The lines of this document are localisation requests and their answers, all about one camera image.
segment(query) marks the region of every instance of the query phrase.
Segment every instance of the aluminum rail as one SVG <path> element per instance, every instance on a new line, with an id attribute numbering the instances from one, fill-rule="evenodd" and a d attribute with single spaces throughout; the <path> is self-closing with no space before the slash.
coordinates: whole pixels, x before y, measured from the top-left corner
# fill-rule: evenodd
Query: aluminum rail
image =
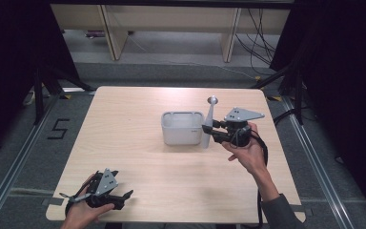
<path id="1" fill-rule="evenodd" d="M 283 103 L 287 111 L 290 111 L 294 108 L 290 98 L 287 96 L 283 96 Z M 322 191 L 325 194 L 332 211 L 334 212 L 335 219 L 337 220 L 339 227 L 344 229 L 355 228 L 350 220 L 350 216 L 346 207 L 341 201 L 333 183 L 326 173 L 322 162 L 319 159 L 319 155 L 316 153 L 315 148 L 311 143 L 311 140 L 308 138 L 304 127 L 299 125 L 293 114 L 290 115 L 290 119 L 302 144 L 302 147 L 304 148 L 305 154 L 315 172 L 316 178 L 319 181 L 320 187 L 322 188 Z"/>
<path id="2" fill-rule="evenodd" d="M 26 139 L 25 143 L 23 144 L 22 148 L 19 151 L 19 154 L 17 155 L 16 159 L 10 166 L 7 174 L 5 175 L 5 178 L 2 180 L 0 184 L 0 210 L 10 193 L 11 187 L 13 186 L 17 177 L 22 171 L 22 168 L 30 155 L 31 148 L 34 146 L 39 134 L 41 133 L 41 130 L 45 126 L 47 117 L 49 116 L 52 107 L 54 106 L 56 101 L 58 101 L 58 98 L 59 94 L 51 96 L 46 106 L 46 112 L 42 116 L 41 120 L 32 127 L 28 138 Z"/>

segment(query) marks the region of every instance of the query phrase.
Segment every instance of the white plastic container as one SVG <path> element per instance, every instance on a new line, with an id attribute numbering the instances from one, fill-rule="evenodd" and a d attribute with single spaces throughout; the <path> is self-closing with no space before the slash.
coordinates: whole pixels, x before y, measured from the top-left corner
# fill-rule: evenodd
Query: white plastic container
<path id="1" fill-rule="evenodd" d="M 162 115 L 163 140 L 167 145 L 196 145 L 203 133 L 200 112 L 165 112 Z"/>

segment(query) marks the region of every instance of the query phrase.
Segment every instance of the sleeve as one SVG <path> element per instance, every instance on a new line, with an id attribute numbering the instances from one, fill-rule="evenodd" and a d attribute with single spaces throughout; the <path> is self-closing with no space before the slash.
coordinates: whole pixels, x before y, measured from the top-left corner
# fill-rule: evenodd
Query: sleeve
<path id="1" fill-rule="evenodd" d="M 295 216 L 284 195 L 280 194 L 279 198 L 262 202 L 261 206 L 271 229 L 305 228 L 304 224 Z"/>

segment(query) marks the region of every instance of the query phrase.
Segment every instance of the black cable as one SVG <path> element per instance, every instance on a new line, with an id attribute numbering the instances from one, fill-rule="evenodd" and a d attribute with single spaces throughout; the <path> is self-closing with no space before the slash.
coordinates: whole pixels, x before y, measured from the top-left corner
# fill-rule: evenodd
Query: black cable
<path id="1" fill-rule="evenodd" d="M 248 37 L 248 39 L 250 39 L 252 41 L 252 43 L 255 43 L 259 48 L 268 49 L 271 52 L 275 52 L 275 49 L 268 48 L 268 47 L 262 46 L 260 44 L 257 44 L 247 33 L 246 33 L 246 36 Z"/>
<path id="2" fill-rule="evenodd" d="M 267 56 L 269 57 L 269 59 L 270 59 L 270 57 L 273 58 L 272 54 L 269 52 L 268 46 L 274 50 L 275 50 L 275 48 L 272 45 L 270 45 L 269 42 L 266 41 L 266 39 L 264 39 L 263 23 L 262 23 L 263 9 L 259 9 L 259 26 L 257 26 L 256 22 L 254 21 L 254 17 L 252 16 L 250 9 L 248 9 L 248 13 L 251 16 L 251 19 L 254 23 L 254 27 L 256 28 L 256 31 L 257 31 L 256 39 L 254 40 L 254 42 L 257 40 L 257 37 L 260 36 L 261 40 L 263 41 L 263 44 L 264 44 L 263 48 L 265 49 Z"/>
<path id="3" fill-rule="evenodd" d="M 263 150 L 263 157 L 264 157 L 264 163 L 267 166 L 267 162 L 269 160 L 269 151 L 267 149 L 267 145 L 266 143 L 264 143 L 264 141 L 261 139 L 260 135 L 252 130 L 252 132 L 254 132 L 256 135 L 252 135 L 251 134 L 251 138 L 254 138 L 257 143 L 260 145 L 260 147 Z M 261 209 L 261 195 L 260 195 L 260 191 L 257 190 L 257 216 L 258 216 L 258 224 L 257 226 L 247 226 L 247 225 L 242 225 L 245 228 L 249 228 L 249 229 L 259 229 L 263 227 L 263 214 L 262 214 L 262 209 Z"/>
<path id="4" fill-rule="evenodd" d="M 270 62 L 268 60 L 266 60 L 265 58 L 263 58 L 263 56 L 261 56 L 260 54 L 254 52 L 252 49 L 250 49 L 249 47 L 247 47 L 241 40 L 240 38 L 237 36 L 237 34 L 235 35 L 237 40 L 239 41 L 240 45 L 245 49 L 245 51 L 249 52 L 251 54 L 251 68 L 258 74 L 263 74 L 263 75 L 271 75 L 271 74 L 268 74 L 268 73 L 261 73 L 259 72 L 258 70 L 256 70 L 254 68 L 254 65 L 253 65 L 253 61 L 252 61 L 252 57 L 253 57 L 253 54 L 258 58 L 260 59 L 261 61 L 263 61 L 265 64 L 267 65 L 270 65 Z"/>
<path id="5" fill-rule="evenodd" d="M 264 63 L 270 64 L 270 61 L 269 60 L 267 60 L 262 55 L 260 55 L 259 53 L 255 52 L 253 49 L 251 49 L 247 45 L 245 45 L 245 43 L 239 38 L 239 36 L 237 34 L 235 36 L 236 36 L 237 40 L 239 41 L 240 45 L 245 49 L 245 51 L 247 51 L 250 54 L 255 55 L 258 59 L 260 59 Z"/>
<path id="6" fill-rule="evenodd" d="M 233 147 L 233 148 L 237 148 L 237 146 L 239 145 L 239 137 L 238 137 L 238 135 L 239 135 L 239 132 L 240 132 L 240 131 L 241 131 L 241 129 L 237 129 L 237 130 L 234 132 L 234 137 L 232 137 L 232 138 L 231 138 L 230 145 L 231 145 L 231 147 Z"/>
<path id="7" fill-rule="evenodd" d="M 306 107 L 302 107 L 301 109 L 310 109 L 309 106 L 306 106 Z M 295 112 L 295 109 L 291 109 L 291 110 L 288 110 L 287 112 L 275 117 L 273 119 L 274 121 L 274 125 L 277 126 L 278 125 L 278 122 L 280 122 L 282 119 L 284 119 L 284 117 L 288 116 L 288 115 L 291 115 Z"/>

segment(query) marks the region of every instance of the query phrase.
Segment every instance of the wooden table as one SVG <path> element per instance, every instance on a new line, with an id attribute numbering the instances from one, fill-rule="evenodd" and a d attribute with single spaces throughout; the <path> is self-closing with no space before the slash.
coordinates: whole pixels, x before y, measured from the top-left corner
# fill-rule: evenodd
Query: wooden table
<path id="1" fill-rule="evenodd" d="M 216 120 L 240 107 L 266 116 L 257 119 L 269 147 L 268 168 L 291 204 L 300 200 L 263 92 L 247 89 L 101 87 L 91 103 L 71 155 L 55 190 L 73 195 L 97 170 L 118 170 L 113 195 L 134 189 L 121 211 L 103 221 L 257 222 L 257 188 L 251 175 L 211 139 L 210 147 L 168 146 L 163 142 L 161 115 L 169 111 L 209 110 L 215 95 Z M 50 205 L 47 218 L 64 219 L 64 208 Z M 303 213 L 297 213 L 305 220 Z"/>

